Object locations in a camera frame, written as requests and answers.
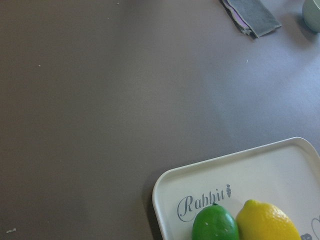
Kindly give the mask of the green lime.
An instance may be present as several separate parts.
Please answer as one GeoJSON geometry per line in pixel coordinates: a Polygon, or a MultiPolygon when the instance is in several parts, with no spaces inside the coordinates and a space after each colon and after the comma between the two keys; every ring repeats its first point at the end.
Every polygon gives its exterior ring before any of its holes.
{"type": "Polygon", "coordinates": [[[239,240],[240,234],[234,217],[223,206],[214,203],[203,208],[195,217],[192,240],[239,240]]]}

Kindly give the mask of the yellow lemon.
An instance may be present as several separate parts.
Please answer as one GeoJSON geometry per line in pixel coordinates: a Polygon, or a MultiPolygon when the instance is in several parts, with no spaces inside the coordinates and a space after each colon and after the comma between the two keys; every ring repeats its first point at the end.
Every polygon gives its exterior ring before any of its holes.
{"type": "Polygon", "coordinates": [[[299,240],[293,221],[277,206],[247,200],[236,216],[241,240],[299,240]]]}

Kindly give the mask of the cream rabbit tray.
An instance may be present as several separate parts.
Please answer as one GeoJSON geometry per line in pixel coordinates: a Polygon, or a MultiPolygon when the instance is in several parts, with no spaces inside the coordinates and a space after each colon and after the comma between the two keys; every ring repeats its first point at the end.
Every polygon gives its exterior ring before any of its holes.
{"type": "Polygon", "coordinates": [[[236,216],[247,200],[271,203],[301,238],[320,237],[320,157],[301,137],[174,168],[156,181],[152,202],[162,238],[189,240],[197,213],[217,203],[236,216]]]}

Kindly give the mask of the pink folded cloth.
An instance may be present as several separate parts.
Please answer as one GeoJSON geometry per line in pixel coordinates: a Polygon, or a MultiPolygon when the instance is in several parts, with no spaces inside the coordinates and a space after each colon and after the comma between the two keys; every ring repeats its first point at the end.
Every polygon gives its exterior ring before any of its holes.
{"type": "Polygon", "coordinates": [[[230,11],[232,18],[237,22],[237,24],[243,29],[249,29],[250,27],[244,22],[244,20],[240,17],[238,12],[228,3],[227,0],[223,0],[224,6],[230,11]]]}

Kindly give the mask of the grey folded cloth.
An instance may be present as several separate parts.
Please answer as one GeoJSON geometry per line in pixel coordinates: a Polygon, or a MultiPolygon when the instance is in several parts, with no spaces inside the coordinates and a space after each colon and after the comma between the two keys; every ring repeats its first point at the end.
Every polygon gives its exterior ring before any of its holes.
{"type": "Polygon", "coordinates": [[[268,35],[276,31],[282,24],[274,17],[274,15],[265,7],[260,0],[227,0],[228,3],[237,11],[243,21],[250,27],[250,29],[243,29],[233,19],[231,12],[225,7],[223,0],[221,1],[223,7],[226,9],[232,21],[237,28],[245,35],[252,35],[255,38],[268,35]]]}

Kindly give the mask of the light green bowl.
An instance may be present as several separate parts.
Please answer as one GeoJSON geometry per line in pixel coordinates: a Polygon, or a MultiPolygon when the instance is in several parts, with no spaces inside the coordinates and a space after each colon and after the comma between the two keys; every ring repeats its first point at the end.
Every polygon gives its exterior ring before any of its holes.
{"type": "Polygon", "coordinates": [[[302,6],[305,24],[314,32],[320,32],[320,1],[305,0],[302,6]]]}

